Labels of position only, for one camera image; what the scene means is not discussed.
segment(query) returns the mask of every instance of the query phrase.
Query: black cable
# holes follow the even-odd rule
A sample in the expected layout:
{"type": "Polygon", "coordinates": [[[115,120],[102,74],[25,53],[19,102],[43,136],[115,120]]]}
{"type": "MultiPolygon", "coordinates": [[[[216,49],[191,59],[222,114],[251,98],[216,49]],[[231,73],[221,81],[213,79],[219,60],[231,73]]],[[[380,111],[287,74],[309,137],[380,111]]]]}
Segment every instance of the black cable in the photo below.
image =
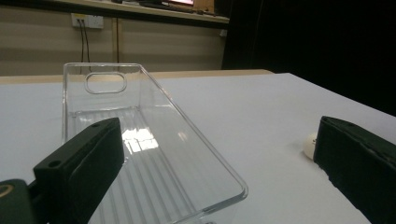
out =
{"type": "Polygon", "coordinates": [[[84,34],[82,33],[81,20],[77,20],[79,25],[79,31],[81,32],[81,62],[84,62],[84,34]]]}
{"type": "Polygon", "coordinates": [[[91,60],[90,60],[90,45],[88,44],[87,30],[85,29],[85,22],[84,22],[84,21],[82,21],[82,28],[84,29],[85,41],[87,42],[87,57],[88,57],[88,63],[90,63],[90,62],[91,62],[91,60]]]}

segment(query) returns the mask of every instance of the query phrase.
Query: dark background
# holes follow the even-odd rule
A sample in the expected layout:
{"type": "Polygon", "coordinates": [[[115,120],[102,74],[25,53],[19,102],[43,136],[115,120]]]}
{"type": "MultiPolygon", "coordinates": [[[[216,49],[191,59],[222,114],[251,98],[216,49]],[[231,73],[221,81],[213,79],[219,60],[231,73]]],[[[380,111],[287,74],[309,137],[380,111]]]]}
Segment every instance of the dark background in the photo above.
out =
{"type": "Polygon", "coordinates": [[[222,69],[292,73],[396,117],[395,2],[233,0],[222,69]]]}

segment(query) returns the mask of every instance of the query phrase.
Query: beige wall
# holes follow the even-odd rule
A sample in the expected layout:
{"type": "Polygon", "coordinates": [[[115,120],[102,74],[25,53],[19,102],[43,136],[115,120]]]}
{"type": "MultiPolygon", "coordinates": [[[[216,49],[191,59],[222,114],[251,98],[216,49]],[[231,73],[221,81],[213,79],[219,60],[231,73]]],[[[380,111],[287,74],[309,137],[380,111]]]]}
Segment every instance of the beige wall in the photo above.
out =
{"type": "MultiPolygon", "coordinates": [[[[105,18],[104,29],[87,29],[91,62],[117,60],[113,24],[105,18]]],[[[149,72],[221,68],[225,40],[218,29],[127,20],[119,27],[121,63],[141,63],[149,72]]],[[[0,76],[61,74],[65,63],[80,61],[80,30],[70,13],[0,7],[0,31],[0,76]]]]}

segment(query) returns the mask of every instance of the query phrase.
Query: power socket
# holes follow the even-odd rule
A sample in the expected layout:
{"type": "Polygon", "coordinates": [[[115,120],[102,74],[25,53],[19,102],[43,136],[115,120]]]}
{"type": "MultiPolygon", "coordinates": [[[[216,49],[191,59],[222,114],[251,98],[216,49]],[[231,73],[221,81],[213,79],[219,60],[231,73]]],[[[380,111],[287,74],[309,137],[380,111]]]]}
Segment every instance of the power socket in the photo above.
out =
{"type": "Polygon", "coordinates": [[[85,27],[87,28],[95,28],[95,29],[103,29],[103,17],[101,16],[92,16],[92,15],[84,15],[78,13],[72,13],[72,25],[73,27],[79,27],[80,24],[78,20],[84,22],[85,27]]]}

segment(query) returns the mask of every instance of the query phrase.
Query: white table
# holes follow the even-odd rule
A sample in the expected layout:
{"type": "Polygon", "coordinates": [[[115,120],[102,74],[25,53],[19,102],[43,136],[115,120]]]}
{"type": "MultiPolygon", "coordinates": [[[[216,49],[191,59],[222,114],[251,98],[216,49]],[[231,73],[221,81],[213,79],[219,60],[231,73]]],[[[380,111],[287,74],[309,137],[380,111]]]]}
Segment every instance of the white table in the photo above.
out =
{"type": "MultiPolygon", "coordinates": [[[[370,223],[304,155],[304,140],[329,116],[396,144],[395,117],[291,74],[158,80],[247,182],[233,223],[370,223]]],[[[0,105],[0,180],[30,183],[62,143],[62,83],[0,84],[0,105]]]]}

